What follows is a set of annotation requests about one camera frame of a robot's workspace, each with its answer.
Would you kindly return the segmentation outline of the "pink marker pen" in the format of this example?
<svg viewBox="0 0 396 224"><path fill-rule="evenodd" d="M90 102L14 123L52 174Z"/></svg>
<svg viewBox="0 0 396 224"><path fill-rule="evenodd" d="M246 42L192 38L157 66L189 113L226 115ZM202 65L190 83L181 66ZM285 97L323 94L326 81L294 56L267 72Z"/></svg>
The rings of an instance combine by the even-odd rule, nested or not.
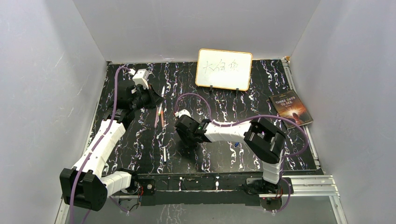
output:
<svg viewBox="0 0 396 224"><path fill-rule="evenodd" d="M155 117L154 128L157 128L159 116L160 116L160 110L159 110L159 107L158 107L158 108L156 109L156 117Z"/></svg>

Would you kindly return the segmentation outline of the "orange marker pen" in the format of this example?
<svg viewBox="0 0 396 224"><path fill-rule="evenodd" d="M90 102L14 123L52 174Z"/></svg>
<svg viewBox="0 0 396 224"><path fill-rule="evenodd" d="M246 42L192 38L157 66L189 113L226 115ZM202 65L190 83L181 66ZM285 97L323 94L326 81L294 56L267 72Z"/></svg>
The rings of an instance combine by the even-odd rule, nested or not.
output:
<svg viewBox="0 0 396 224"><path fill-rule="evenodd" d="M160 118L161 118L161 127L164 128L165 124L164 124L164 113L163 113L163 111L160 112Z"/></svg>

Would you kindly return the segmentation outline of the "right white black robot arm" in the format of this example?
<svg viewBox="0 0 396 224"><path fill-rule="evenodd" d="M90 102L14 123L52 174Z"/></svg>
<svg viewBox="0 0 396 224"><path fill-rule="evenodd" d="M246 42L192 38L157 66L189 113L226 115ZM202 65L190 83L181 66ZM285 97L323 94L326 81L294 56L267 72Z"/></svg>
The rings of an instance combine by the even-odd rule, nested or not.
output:
<svg viewBox="0 0 396 224"><path fill-rule="evenodd" d="M203 142L231 141L244 143L263 163L260 180L246 181L249 194L276 193L282 186L282 169L285 133L265 118L238 122L221 122L204 119L197 122L189 115L181 115L175 124L182 142L195 146Z"/></svg>

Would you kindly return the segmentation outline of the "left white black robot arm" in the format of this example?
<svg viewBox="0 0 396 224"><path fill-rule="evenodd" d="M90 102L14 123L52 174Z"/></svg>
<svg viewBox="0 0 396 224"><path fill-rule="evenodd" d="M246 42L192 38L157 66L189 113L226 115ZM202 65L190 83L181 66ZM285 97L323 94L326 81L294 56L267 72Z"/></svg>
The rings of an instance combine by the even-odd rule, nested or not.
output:
<svg viewBox="0 0 396 224"><path fill-rule="evenodd" d="M93 142L72 168L64 168L60 174L67 205L99 211L113 194L122 190L134 194L139 190L136 172L120 168L103 176L102 171L135 112L156 109L164 101L163 94L156 93L150 84L135 84L132 80L118 82L114 91L116 99L105 113Z"/></svg>

